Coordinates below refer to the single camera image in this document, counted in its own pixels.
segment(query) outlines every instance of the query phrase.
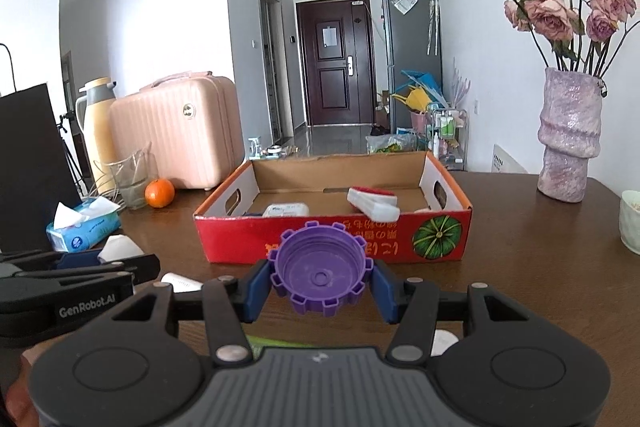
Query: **dark brown door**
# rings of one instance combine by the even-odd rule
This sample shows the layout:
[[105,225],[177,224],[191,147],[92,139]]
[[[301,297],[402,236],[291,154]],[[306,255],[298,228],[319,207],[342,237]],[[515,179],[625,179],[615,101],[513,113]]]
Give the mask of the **dark brown door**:
[[311,125],[373,122],[368,2],[298,4]]

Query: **red cardboard box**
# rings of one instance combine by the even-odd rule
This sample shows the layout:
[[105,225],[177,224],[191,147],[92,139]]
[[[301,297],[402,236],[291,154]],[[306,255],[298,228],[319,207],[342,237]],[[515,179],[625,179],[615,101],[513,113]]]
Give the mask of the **red cardboard box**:
[[[397,223],[374,223],[348,202],[350,187],[392,190]],[[305,203],[309,217],[259,217],[271,203]],[[306,221],[344,223],[367,240],[367,255],[387,263],[458,261],[472,207],[431,153],[334,155],[246,162],[196,210],[210,263],[253,264],[277,248],[280,235]]]

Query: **purple plastic cap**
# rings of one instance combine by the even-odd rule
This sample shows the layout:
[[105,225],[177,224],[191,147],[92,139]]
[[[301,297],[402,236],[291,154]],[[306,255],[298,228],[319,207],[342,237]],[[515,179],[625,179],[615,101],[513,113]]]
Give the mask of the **purple plastic cap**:
[[304,229],[286,230],[277,250],[269,253],[271,282],[280,297],[289,295],[299,314],[322,312],[333,317],[344,303],[355,304],[373,270],[361,236],[309,221]]

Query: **orange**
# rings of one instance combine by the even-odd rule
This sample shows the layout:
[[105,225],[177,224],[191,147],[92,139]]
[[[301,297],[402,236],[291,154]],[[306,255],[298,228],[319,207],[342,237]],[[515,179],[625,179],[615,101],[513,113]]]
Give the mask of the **orange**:
[[175,198],[175,187],[172,182],[161,178],[153,180],[146,186],[145,200],[154,208],[162,208],[171,204]]

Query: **purple vase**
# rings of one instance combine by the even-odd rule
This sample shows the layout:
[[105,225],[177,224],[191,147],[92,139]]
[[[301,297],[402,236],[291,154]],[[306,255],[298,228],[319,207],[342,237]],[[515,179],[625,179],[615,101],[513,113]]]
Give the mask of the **purple vase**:
[[554,68],[545,72],[538,140],[546,147],[538,190],[578,203],[587,188],[589,158],[600,154],[602,92],[590,74]]

